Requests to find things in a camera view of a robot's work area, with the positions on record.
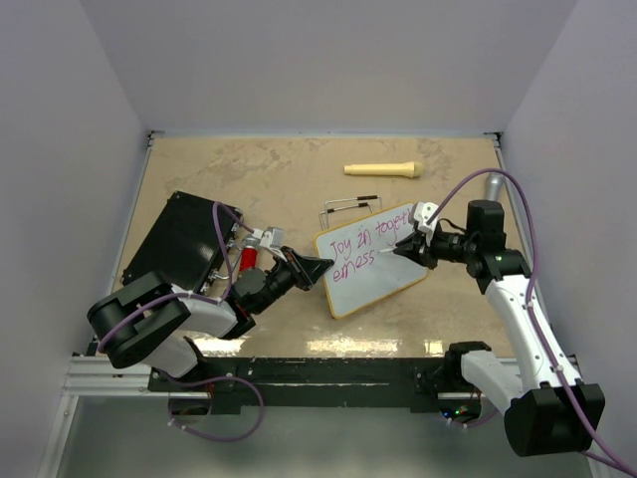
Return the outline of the yellow framed whiteboard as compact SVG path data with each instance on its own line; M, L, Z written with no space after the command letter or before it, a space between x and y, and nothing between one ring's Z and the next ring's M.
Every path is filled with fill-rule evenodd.
M316 235L318 256L334 261L323 278L335 319L343 319L426 278L424 267L395 254L378 254L413 231L408 222L412 207L411 202L405 202Z

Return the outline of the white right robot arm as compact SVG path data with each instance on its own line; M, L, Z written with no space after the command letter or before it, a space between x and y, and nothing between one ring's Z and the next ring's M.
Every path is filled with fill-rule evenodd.
M428 270L441 261L465 265L503 320L519 369L506 369L483 343L453 344L445 354L446 384L483 392L503 416L508 441L521 457L588 450L604 394L599 385L582 380L554 337L524 255L507 246L503 206L471 201L466 225L458 232L441 227L437 209L431 202L413 206L413 231L396 243L393 254Z

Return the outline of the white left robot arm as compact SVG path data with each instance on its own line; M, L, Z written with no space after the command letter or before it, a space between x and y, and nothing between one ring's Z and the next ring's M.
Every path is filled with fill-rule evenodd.
M244 271L224 299L186 291L156 272L142 276L89 308L98 351L117 369L146 363L167 372L184 390L199 388L206 378L201 352L175 331L238 339L255 326L256 315L293 288L310 290L334 265L287 246L281 252L270 270Z

